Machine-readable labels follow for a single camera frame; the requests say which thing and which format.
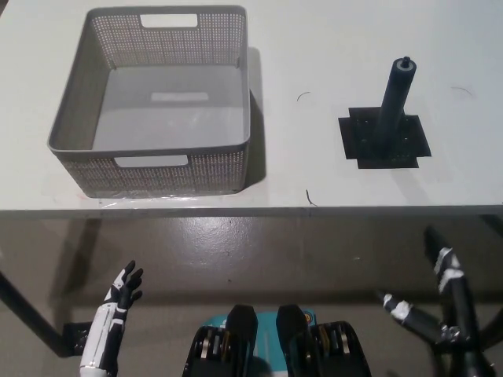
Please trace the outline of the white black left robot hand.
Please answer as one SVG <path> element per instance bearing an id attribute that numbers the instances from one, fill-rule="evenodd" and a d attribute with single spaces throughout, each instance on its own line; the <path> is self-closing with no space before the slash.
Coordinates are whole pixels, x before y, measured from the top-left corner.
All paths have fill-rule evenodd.
<path id="1" fill-rule="evenodd" d="M 97 308 L 81 357 L 81 376 L 116 376 L 118 356 L 127 315 L 131 306 L 142 296 L 139 290 L 143 269 L 130 261 L 114 279 Z"/>

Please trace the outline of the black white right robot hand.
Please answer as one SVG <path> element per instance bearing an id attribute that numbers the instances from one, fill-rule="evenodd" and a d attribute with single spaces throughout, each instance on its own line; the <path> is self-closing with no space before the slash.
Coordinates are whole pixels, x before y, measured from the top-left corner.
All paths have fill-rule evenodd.
<path id="1" fill-rule="evenodd" d="M 425 342 L 447 376 L 495 376 L 484 351 L 502 341 L 502 314 L 481 328 L 468 279 L 453 247 L 432 226 L 424 230 L 424 254 L 435 273 L 442 318 L 390 292 L 377 297 L 393 320 Z"/>

